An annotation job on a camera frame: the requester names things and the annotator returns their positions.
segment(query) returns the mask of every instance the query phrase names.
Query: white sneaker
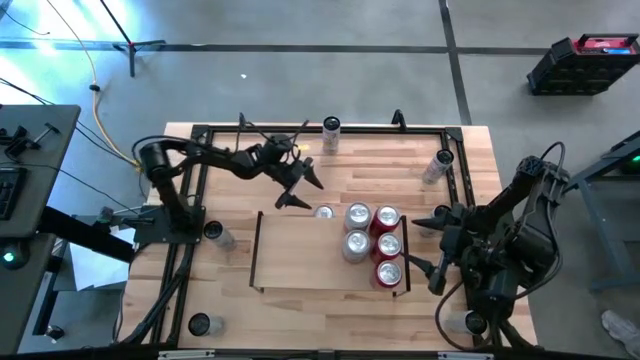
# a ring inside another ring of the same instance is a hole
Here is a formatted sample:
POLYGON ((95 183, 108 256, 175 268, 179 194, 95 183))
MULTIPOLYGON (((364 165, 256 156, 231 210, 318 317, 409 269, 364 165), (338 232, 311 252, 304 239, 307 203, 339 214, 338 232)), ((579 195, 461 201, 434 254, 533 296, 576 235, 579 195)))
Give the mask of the white sneaker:
POLYGON ((624 344, 634 359, 640 360, 640 330, 631 321, 607 310, 602 313, 602 326, 612 338, 624 344))

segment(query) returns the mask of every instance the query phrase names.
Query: concrete floor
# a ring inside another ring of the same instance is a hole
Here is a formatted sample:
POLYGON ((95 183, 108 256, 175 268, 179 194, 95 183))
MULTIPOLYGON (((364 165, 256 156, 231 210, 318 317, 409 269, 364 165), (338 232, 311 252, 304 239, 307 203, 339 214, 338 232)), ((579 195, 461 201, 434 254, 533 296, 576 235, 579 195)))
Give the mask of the concrete floor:
MULTIPOLYGON (((56 1, 83 39, 120 40, 95 1, 56 1)), ((108 1, 134 40, 169 43, 445 46, 438 0, 153 0, 108 1)), ((585 32, 634 32, 640 3, 618 0, 450 0, 457 46, 548 47, 585 32)), ((0 18, 0 41, 73 39, 44 1, 14 0, 9 13, 39 31, 34 36, 0 18)), ((0 76, 56 103, 82 106, 91 128, 90 68, 81 51, 0 49, 0 76)), ((92 51, 103 88, 100 114, 123 151, 168 121, 299 122, 335 115, 346 122, 387 123, 400 108, 411 124, 461 124, 447 54, 144 52, 138 75, 114 51, 92 51)), ((549 144, 567 145, 565 167, 576 172, 613 143, 638 130, 632 106, 640 99, 636 68, 593 98, 528 95, 525 75, 539 56, 461 55, 460 70, 474 125, 488 125, 501 180, 508 184, 523 157, 549 144)), ((4 103, 32 103, 0 88, 4 103)), ((63 168, 129 206, 142 202, 137 175, 124 163, 74 136, 63 168)), ((108 199, 60 176, 50 205, 91 214, 108 199), (80 195, 70 201, 67 195, 80 195)), ((626 357, 602 330, 599 314, 612 308, 640 324, 637 288, 593 294, 592 280, 609 266, 582 200, 567 196, 557 219, 565 264, 558 277, 530 297, 541 345, 554 350, 626 357)), ((117 293, 67 294, 53 322, 70 330, 58 344, 25 336, 20 351, 79 348, 109 342, 117 293), (91 327, 85 324, 94 323, 91 327)))

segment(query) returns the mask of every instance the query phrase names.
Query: black stand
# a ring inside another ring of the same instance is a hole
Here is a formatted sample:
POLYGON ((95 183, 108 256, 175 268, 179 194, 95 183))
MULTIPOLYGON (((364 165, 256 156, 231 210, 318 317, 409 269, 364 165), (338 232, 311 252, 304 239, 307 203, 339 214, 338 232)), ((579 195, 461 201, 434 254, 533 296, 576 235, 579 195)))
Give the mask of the black stand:
POLYGON ((135 62, 134 62, 134 57, 136 56, 136 52, 138 52, 138 50, 140 50, 143 46, 146 46, 146 45, 159 45, 159 44, 166 44, 167 42, 164 41, 164 40, 151 40, 151 41, 143 41, 143 42, 139 42, 139 43, 131 42, 131 40, 127 36, 127 33, 124 32, 124 29, 122 29, 122 26, 120 26, 120 23, 118 23, 118 20, 116 20, 116 17, 113 16, 113 14, 111 13, 111 10, 109 10, 109 7, 107 7, 107 4, 104 3, 104 0, 100 0, 100 3, 102 3, 102 6, 104 6, 104 9, 107 10, 107 12, 109 13, 109 16, 111 17, 111 20, 113 20, 113 22, 118 27, 118 30, 120 30, 120 33, 122 34, 122 36, 127 41, 127 43, 126 43, 127 49, 123 48, 118 43, 114 43, 113 47, 115 49, 117 49, 117 50, 120 50, 120 51, 127 51, 128 50, 128 52, 129 52, 129 75, 131 77, 135 77, 136 76, 136 65, 135 65, 135 62))

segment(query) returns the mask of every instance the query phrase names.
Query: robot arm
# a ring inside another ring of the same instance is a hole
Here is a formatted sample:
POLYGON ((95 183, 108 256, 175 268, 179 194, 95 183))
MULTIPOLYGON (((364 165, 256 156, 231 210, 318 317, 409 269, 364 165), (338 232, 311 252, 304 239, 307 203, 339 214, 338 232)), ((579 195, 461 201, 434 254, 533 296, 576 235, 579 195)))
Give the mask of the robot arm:
POLYGON ((297 206, 311 209, 291 192, 302 178, 319 189, 323 189, 323 186, 313 171, 313 159, 310 157, 301 161, 298 154, 293 156, 290 163, 282 161, 287 153, 293 152, 293 148, 291 138, 282 134, 272 135, 264 145, 255 144, 239 151, 202 145, 186 139, 169 139, 143 146, 140 149, 140 160, 145 175, 158 190, 160 200, 168 210, 172 229, 181 231, 191 228, 194 222, 187 210, 186 199, 176 192, 172 178, 196 164, 225 169, 244 180, 264 173, 285 189, 276 201, 276 208, 297 206), (178 151, 186 157, 178 165, 171 166, 167 155, 169 150, 178 151))

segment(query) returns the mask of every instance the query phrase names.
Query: desk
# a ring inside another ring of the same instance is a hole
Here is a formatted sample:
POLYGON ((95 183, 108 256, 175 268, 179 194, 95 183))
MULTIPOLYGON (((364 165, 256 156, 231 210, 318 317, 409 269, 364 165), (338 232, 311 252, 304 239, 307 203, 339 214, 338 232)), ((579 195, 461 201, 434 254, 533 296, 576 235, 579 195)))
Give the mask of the desk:
MULTIPOLYGON (((193 125, 169 123, 165 134, 189 138, 193 125)), ((475 199, 478 204, 485 204, 501 191, 489 130, 480 126, 462 129, 475 199)), ((256 134, 243 134, 240 148, 256 142, 262 143, 262 138, 256 134)), ((215 134, 213 143, 233 149, 235 134, 215 134)), ((321 140, 315 134, 301 134, 298 144, 305 149, 303 156, 314 158, 316 173, 325 186, 323 191, 306 183, 296 188, 296 194, 311 206, 328 203, 335 211, 343 213, 355 201, 364 201, 371 206, 389 203, 409 219, 415 219, 424 217, 436 205, 449 203, 444 181, 425 186, 420 180, 431 157, 440 149, 436 138, 343 134, 337 156, 322 156, 321 140)), ((172 161, 179 158, 175 154, 172 161)), ((457 184, 461 184, 457 161, 454 172, 457 184)), ((196 178, 191 180, 193 189, 196 178)), ((175 179, 175 184, 179 187, 179 178, 175 179)), ((451 349, 438 334, 433 320, 441 297, 427 290, 423 273, 413 265, 411 292, 395 300, 389 294, 376 292, 270 288, 260 294, 250 288, 249 272, 258 211, 265 215, 311 214, 303 209, 276 210, 273 204, 281 191, 266 176, 244 182, 229 172, 209 170, 203 199, 207 208, 206 221, 216 219, 225 224, 238 241, 238 247, 231 253, 225 253, 206 238, 196 247, 180 348, 451 349), (186 324, 197 312, 223 316, 227 323, 224 336, 193 337, 186 324)), ((457 191, 460 199, 464 199, 462 189, 458 187, 457 191)), ((149 203, 159 203, 157 193, 152 192, 149 203)), ((437 261, 440 255, 438 237, 424 239, 418 231, 417 226, 409 225, 411 252, 437 261)), ((156 300, 166 252, 166 245, 152 244, 133 262, 124 296, 121 338, 131 333, 156 300)), ((455 269, 449 271, 447 287, 458 280, 458 272, 455 269)), ((174 302, 168 308, 163 341, 170 328, 174 302)), ((445 306, 444 315, 451 310, 465 309, 464 294, 459 291, 445 306)), ((511 322, 525 339, 536 342, 527 299, 517 302, 511 322)), ((452 337, 461 344, 471 345, 470 337, 452 337)))

